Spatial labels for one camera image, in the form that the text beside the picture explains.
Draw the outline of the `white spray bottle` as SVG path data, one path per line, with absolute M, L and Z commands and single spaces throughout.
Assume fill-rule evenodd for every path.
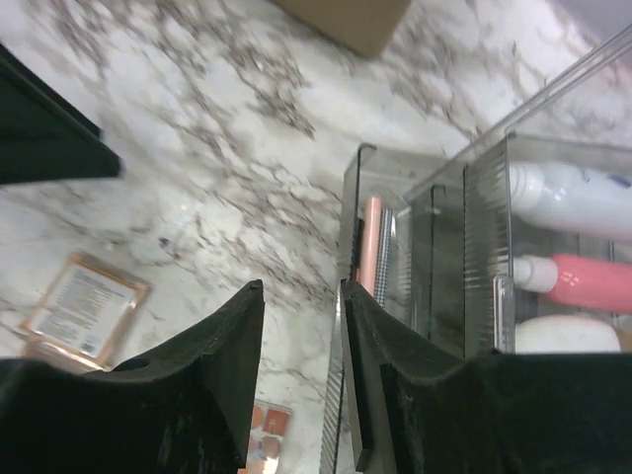
M 536 227 L 629 242 L 631 180 L 564 162 L 509 165 L 513 214 Z

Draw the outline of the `labelled compact box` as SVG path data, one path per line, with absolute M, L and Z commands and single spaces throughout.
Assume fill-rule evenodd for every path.
M 109 371 L 151 284 L 84 252 L 62 270 L 20 329 L 23 356 L 86 373 Z

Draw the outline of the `white egg-shaped sponge case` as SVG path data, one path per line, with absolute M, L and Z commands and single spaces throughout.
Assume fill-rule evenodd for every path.
M 620 353 L 621 346 L 608 323 L 585 315 L 549 315 L 517 324 L 514 350 L 522 355 Z

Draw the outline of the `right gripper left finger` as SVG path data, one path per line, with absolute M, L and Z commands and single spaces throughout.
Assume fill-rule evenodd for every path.
M 235 473 L 247 459 L 265 315 L 260 280 L 115 369 L 1 363 L 5 473 Z

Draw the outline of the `clear acrylic makeup organizer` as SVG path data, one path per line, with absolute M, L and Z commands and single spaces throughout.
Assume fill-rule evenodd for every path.
M 392 208 L 395 217 L 383 309 L 452 356 L 589 355 L 517 354 L 515 326 L 540 316 L 585 315 L 615 332 L 630 326 L 631 312 L 559 304 L 514 284 L 513 259 L 522 256 L 571 254 L 631 266 L 631 240 L 536 227 L 513 214 L 509 165 L 521 161 L 570 163 L 631 180 L 629 30 L 569 67 L 445 164 L 360 146 L 344 180 L 322 472 L 360 473 L 354 465 L 340 286 L 361 285 L 357 272 L 370 197 L 380 198 L 382 209 Z

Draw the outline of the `houndstooth patterned eyeliner pen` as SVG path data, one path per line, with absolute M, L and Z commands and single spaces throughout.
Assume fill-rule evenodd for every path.
M 377 303 L 384 308 L 390 272 L 391 240 L 394 235 L 394 210 L 383 208 L 378 241 L 378 256 L 375 273 L 374 297 Z

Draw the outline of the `pink tube with white cap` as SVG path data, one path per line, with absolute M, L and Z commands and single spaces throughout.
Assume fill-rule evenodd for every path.
M 631 312 L 631 266 L 556 254 L 513 259 L 513 282 L 569 306 L 619 314 Z

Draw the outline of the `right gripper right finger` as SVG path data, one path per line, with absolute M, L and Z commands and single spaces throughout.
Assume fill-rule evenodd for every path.
M 340 286 L 360 473 L 627 473 L 629 355 L 462 359 Z

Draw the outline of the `orange eyeshadow palette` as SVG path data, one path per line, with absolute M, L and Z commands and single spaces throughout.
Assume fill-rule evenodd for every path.
M 275 474 L 292 411 L 284 406 L 256 400 L 248 441 L 247 460 L 238 474 Z

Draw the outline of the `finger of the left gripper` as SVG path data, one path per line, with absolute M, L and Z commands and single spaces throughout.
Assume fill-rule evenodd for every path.
M 122 161 L 103 132 L 1 48 L 1 184 L 115 178 Z

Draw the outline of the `tan plastic toolbox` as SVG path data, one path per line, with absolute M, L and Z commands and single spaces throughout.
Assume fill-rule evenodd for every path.
M 360 56 L 377 57 L 411 0 L 277 0 L 288 14 Z

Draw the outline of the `pale pink makeup stick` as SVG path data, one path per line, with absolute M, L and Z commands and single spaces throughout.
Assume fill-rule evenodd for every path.
M 382 204 L 379 197 L 369 197 L 364 206 L 364 226 L 361 238 L 357 281 L 370 294 L 374 294 Z

